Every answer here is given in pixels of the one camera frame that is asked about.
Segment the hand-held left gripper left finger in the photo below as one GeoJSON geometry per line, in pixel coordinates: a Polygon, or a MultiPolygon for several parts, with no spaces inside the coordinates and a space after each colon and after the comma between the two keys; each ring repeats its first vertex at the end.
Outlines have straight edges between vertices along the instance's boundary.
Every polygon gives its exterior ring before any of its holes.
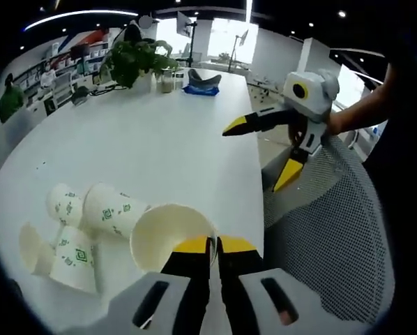
{"type": "Polygon", "coordinates": [[[160,272],[149,272],[109,305],[109,334],[198,334],[209,301],[212,238],[176,246],[160,272]]]}

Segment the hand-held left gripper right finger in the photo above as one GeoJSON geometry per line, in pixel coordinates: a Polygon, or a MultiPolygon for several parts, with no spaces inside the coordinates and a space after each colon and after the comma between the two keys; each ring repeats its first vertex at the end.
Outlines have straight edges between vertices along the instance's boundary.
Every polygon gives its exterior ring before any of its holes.
{"type": "Polygon", "coordinates": [[[240,237],[218,237],[218,261],[233,334],[337,334],[338,319],[319,295],[280,268],[265,267],[259,252],[240,237]]]}

